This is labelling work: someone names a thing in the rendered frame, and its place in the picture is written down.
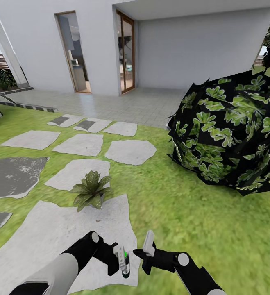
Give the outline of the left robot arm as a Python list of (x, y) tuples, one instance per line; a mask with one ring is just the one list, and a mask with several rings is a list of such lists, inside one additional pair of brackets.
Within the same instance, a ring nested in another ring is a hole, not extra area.
[(124, 245), (108, 245), (95, 231), (77, 239), (59, 256), (19, 283), (9, 295), (67, 295), (79, 272), (91, 258), (108, 265), (108, 275), (125, 271)]

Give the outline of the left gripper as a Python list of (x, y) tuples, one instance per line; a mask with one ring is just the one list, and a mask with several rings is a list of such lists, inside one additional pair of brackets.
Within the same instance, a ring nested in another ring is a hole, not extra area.
[(117, 271), (119, 271), (119, 262), (118, 262), (118, 258), (116, 257), (116, 255), (113, 253), (113, 248), (118, 245), (117, 242), (115, 242), (112, 245), (107, 245), (107, 252), (106, 255), (103, 259), (101, 259), (101, 261), (103, 263), (105, 263), (106, 265), (108, 265), (108, 275), (112, 276), (113, 274), (115, 274)]

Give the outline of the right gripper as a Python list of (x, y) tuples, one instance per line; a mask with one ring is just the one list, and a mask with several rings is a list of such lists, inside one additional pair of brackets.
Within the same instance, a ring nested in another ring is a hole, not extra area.
[(162, 259), (163, 251), (156, 248), (155, 242), (152, 243), (152, 246), (155, 248), (154, 256), (147, 256), (147, 253), (142, 249), (133, 250), (133, 253), (143, 259), (142, 268), (146, 274), (150, 274), (152, 267), (163, 269)]

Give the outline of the insectifuge atomizer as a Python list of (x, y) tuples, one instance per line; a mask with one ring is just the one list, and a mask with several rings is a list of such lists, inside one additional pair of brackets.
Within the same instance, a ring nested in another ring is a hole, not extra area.
[(130, 262), (129, 262), (129, 255), (127, 255), (125, 257), (125, 262), (126, 262), (126, 269), (125, 271), (123, 272), (122, 271), (122, 275), (124, 278), (128, 278), (130, 276)]

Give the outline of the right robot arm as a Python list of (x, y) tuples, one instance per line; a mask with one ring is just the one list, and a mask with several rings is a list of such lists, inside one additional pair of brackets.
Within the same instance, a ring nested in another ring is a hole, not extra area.
[(154, 232), (147, 232), (142, 249), (133, 253), (143, 259), (142, 268), (150, 274), (152, 267), (177, 273), (189, 295), (227, 295), (204, 267), (199, 268), (187, 252), (168, 252), (156, 248)]

